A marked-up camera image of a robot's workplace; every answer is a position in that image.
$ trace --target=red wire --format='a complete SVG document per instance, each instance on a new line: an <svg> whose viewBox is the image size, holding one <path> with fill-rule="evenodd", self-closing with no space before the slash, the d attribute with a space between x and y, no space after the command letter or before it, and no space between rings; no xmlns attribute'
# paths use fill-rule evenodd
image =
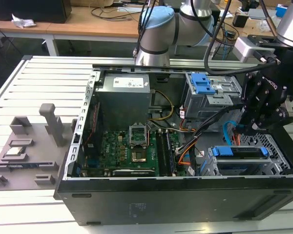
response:
<svg viewBox="0 0 293 234"><path fill-rule="evenodd" d="M96 129L96 111L97 111L97 106L94 106L94 113L93 113L93 126L92 126L92 131L88 137L88 139L85 141L84 146L88 143L88 141L90 140L90 138L92 137L92 134L94 133L95 129Z"/></svg>

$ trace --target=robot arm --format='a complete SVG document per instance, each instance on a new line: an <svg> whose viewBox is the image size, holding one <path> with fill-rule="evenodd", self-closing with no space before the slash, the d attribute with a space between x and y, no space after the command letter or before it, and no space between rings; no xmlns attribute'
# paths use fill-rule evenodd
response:
<svg viewBox="0 0 293 234"><path fill-rule="evenodd" d="M193 0L193 4L204 26L212 31L210 0ZM155 6L152 12L144 11L142 19L146 19L147 24L134 51L136 65L169 66L169 46L196 46L208 40L205 30L193 15L190 0L180 7L179 13L175 14L171 7Z"/></svg>
<svg viewBox="0 0 293 234"><path fill-rule="evenodd" d="M240 129L272 129L293 122L293 1L277 28L277 37L249 35L238 38L233 52L243 62L255 56L262 62L276 59L277 65L246 73L241 101Z"/></svg>

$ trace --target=label sticker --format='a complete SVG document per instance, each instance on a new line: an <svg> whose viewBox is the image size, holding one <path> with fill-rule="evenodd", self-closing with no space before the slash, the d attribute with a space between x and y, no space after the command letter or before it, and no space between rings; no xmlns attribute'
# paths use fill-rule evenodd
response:
<svg viewBox="0 0 293 234"><path fill-rule="evenodd" d="M188 167L188 172L191 174L191 176L194 176L195 171L192 169L192 167Z"/></svg>
<svg viewBox="0 0 293 234"><path fill-rule="evenodd" d="M221 85L218 85L218 84L214 84L213 88L214 89L223 89L223 87L221 87Z"/></svg>
<svg viewBox="0 0 293 234"><path fill-rule="evenodd" d="M143 78L136 77L115 77L114 88L143 88Z"/></svg>
<svg viewBox="0 0 293 234"><path fill-rule="evenodd" d="M22 165L9 165L10 168L22 168Z"/></svg>
<svg viewBox="0 0 293 234"><path fill-rule="evenodd" d="M185 111L180 111L180 118L185 118Z"/></svg>
<svg viewBox="0 0 293 234"><path fill-rule="evenodd" d="M199 154L196 157L204 157L204 151L199 151Z"/></svg>

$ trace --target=yellow wire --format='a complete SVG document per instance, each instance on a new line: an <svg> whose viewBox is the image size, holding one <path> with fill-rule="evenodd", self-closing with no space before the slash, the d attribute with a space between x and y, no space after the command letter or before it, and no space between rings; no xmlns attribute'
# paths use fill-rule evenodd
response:
<svg viewBox="0 0 293 234"><path fill-rule="evenodd" d="M170 106L171 106L171 111L168 116L161 117L161 118L148 118L148 120L164 120L164 119L170 118L172 116L172 114L174 113L174 106L172 105L171 100L165 94L163 94L161 91L155 90L155 92L160 93L161 95L163 95L167 99L167 101L169 101Z"/></svg>

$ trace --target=green circuit board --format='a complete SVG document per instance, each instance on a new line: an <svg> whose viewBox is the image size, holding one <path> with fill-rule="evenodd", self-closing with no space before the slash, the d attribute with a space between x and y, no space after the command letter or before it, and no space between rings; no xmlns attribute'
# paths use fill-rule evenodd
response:
<svg viewBox="0 0 293 234"><path fill-rule="evenodd" d="M134 140L144 140L144 135L134 135ZM180 146L178 134L169 134L171 148L174 151ZM156 145L156 132L150 131L148 146L131 148L129 145L129 131L105 131L102 139L101 154L98 159L87 157L86 168L88 173L95 174L99 169L145 169L155 171L159 176L158 155Z"/></svg>

